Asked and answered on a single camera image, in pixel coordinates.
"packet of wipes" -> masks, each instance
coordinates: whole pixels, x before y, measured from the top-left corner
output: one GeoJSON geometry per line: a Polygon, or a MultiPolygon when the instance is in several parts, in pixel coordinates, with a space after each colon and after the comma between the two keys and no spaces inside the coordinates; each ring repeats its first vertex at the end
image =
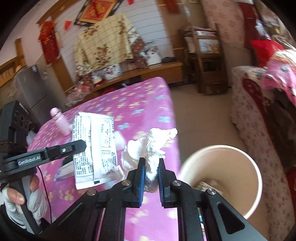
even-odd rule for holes
{"type": "Polygon", "coordinates": [[[79,139],[86,142],[86,149],[73,155],[76,189],[116,180],[113,117],[79,112],[73,122],[73,141],[79,139]]]}

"crumpled white paper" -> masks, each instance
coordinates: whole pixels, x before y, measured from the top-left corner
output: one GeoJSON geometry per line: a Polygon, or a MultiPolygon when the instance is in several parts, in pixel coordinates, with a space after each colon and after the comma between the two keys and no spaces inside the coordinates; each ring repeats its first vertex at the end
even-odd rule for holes
{"type": "Polygon", "coordinates": [[[130,140],[121,153],[121,165],[125,172],[119,165],[115,169],[118,179],[125,180],[129,171],[137,169],[140,157],[144,157],[146,159],[144,190],[156,192],[158,189],[156,176],[159,158],[165,158],[165,151],[161,148],[167,141],[174,139],[177,133],[176,128],[170,130],[152,128],[148,136],[137,141],[130,140]]]}

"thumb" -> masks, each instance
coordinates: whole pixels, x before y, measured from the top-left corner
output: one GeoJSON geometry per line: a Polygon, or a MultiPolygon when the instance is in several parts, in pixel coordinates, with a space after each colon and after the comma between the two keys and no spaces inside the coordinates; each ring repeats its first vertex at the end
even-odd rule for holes
{"type": "Polygon", "coordinates": [[[10,201],[14,202],[15,204],[23,205],[25,203],[24,196],[13,188],[7,189],[7,196],[10,201]]]}

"red pillow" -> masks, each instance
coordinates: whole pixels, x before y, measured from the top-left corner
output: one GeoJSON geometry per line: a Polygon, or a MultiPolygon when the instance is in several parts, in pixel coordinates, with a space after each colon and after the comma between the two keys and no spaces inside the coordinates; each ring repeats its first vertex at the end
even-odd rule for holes
{"type": "Polygon", "coordinates": [[[259,67],[266,66],[269,58],[279,50],[283,50],[284,47],[273,40],[252,40],[251,44],[255,50],[256,57],[259,61],[259,67]]]}

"beige trash bin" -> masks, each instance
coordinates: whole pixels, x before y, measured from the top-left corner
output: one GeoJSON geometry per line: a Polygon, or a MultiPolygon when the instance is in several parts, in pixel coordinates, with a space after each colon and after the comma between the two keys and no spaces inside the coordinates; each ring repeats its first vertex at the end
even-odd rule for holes
{"type": "Polygon", "coordinates": [[[256,210],[262,194],[262,177],[254,160],[226,145],[209,146],[192,154],[182,165],[178,179],[191,187],[203,181],[219,189],[245,219],[256,210]]]}

